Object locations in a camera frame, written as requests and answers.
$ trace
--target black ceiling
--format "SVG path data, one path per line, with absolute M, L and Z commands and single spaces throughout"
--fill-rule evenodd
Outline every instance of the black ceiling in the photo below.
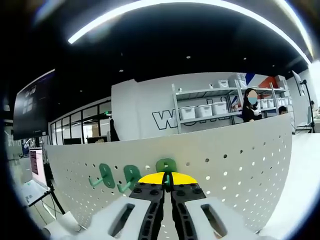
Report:
M 290 70 L 299 73 L 307 68 L 303 60 L 286 68 L 299 57 L 298 53 L 256 20 L 228 9 L 194 3 L 163 4 L 129 12 L 104 24 L 100 31 L 104 36 L 99 40 L 93 41 L 98 34 L 88 34 L 71 45 L 67 40 L 74 32 L 66 33 L 66 25 L 86 9 L 88 2 L 79 1 L 83 5 L 77 8 L 68 2 L 11 42 L 16 43 L 9 61 L 14 67 L 8 68 L 6 76 L 11 82 L 11 104 L 21 88 L 53 68 L 56 76 L 51 120 L 110 96 L 112 85 L 130 79 L 139 82 L 200 72 L 288 77 Z

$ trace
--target floor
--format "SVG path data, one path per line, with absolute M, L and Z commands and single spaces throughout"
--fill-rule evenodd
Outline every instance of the floor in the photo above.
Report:
M 32 179 L 30 159 L 21 158 L 20 160 L 10 160 L 9 168 L 16 186 L 22 185 Z M 56 197 L 58 198 L 62 208 L 65 212 L 69 211 L 68 207 L 63 203 L 59 189 L 54 191 Z M 52 223 L 55 219 L 62 216 L 62 213 L 53 202 L 50 195 L 42 199 L 42 201 L 37 202 L 35 205 L 28 208 L 29 215 L 33 221 L 40 227 L 43 228 L 49 223 Z
M 320 188 L 320 133 L 300 133 L 292 137 L 292 154 L 290 168 L 281 198 L 267 225 L 260 231 L 260 236 L 271 236 L 285 240 L 294 234 L 303 224 L 306 216 L 312 211 L 319 198 Z M 20 161 L 10 161 L 10 169 L 17 183 L 31 179 L 30 162 L 28 158 Z M 55 190 L 57 198 L 67 212 L 68 208 L 60 197 L 59 189 Z M 39 227 L 54 221 L 44 205 L 57 217 L 61 216 L 50 196 L 29 208 L 32 219 Z

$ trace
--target white pegboard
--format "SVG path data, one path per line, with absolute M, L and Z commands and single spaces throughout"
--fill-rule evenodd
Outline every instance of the white pegboard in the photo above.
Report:
M 163 158 L 176 161 L 180 173 L 194 177 L 207 196 L 215 196 L 243 215 L 253 232 L 262 229 L 282 193 L 291 158 L 287 114 L 210 130 L 112 143 L 48 146 L 57 187 L 75 219 L 90 226 L 91 216 L 122 194 L 103 183 L 99 164 L 108 164 L 115 183 L 126 183 L 123 168 L 135 165 L 142 176 L 156 172 Z M 158 239 L 178 239 L 166 196 Z

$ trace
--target woman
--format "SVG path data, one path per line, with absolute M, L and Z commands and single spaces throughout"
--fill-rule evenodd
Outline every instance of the woman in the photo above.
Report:
M 252 88 L 245 90 L 243 98 L 242 119 L 244 123 L 262 119 L 261 110 L 257 109 L 258 95 Z

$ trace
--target metal shelving unit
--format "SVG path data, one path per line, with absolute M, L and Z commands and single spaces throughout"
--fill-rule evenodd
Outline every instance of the metal shelving unit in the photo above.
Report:
M 181 124 L 186 123 L 195 123 L 200 121 L 207 121 L 212 119 L 226 119 L 231 118 L 232 124 L 235 124 L 234 116 L 239 116 L 242 114 L 241 111 L 232 112 L 232 105 L 230 102 L 230 96 L 238 96 L 241 106 L 243 106 L 243 94 L 245 93 L 247 88 L 241 88 L 240 83 L 235 80 L 236 87 L 227 87 L 227 88 L 209 88 L 209 89 L 201 89 L 201 90 L 190 90 L 190 91 L 176 91 L 175 85 L 172 84 L 172 95 L 173 95 L 173 103 L 174 103 L 174 109 L 176 114 L 176 121 L 177 121 L 177 128 L 178 133 L 181 133 Z M 274 99 L 274 106 L 275 107 L 269 107 L 269 108 L 262 108 L 261 111 L 264 112 L 264 116 L 267 117 L 267 111 L 270 110 L 276 110 L 276 114 L 279 114 L 278 111 L 278 102 L 277 102 L 277 96 L 276 94 L 281 94 L 286 92 L 285 89 L 275 89 L 273 87 L 273 84 L 270 83 L 270 88 L 259 88 L 259 87 L 252 87 L 256 91 L 258 95 L 261 96 L 263 99 L 263 94 L 272 94 Z M 228 108 L 228 113 L 226 114 L 220 114 L 220 115 L 212 115 L 208 117 L 200 117 L 200 118 L 193 118 L 193 119 L 186 119 L 186 120 L 180 120 L 180 113 L 179 113 L 179 106 L 178 102 L 182 101 L 189 101 L 189 100 L 198 100 L 198 99 L 204 99 L 204 98 L 211 98 L 211 97 L 225 97 L 226 98 L 226 104 Z

